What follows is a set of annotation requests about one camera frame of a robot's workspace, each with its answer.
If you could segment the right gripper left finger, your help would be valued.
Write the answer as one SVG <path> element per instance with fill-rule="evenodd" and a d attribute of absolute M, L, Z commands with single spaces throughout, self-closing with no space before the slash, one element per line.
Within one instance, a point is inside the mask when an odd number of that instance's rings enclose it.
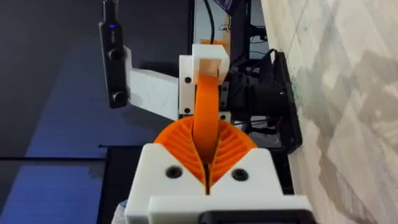
<path fill-rule="evenodd" d="M 205 171 L 192 128 L 193 118 L 182 118 L 144 145 L 124 212 L 127 223 L 149 223 L 153 197 L 205 195 Z"/>

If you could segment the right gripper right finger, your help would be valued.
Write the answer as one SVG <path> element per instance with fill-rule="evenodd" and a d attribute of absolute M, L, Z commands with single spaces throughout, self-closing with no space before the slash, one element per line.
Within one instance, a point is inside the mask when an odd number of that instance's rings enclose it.
<path fill-rule="evenodd" d="M 212 195 L 282 195 L 271 153 L 232 124 L 221 121 L 210 166 Z"/>

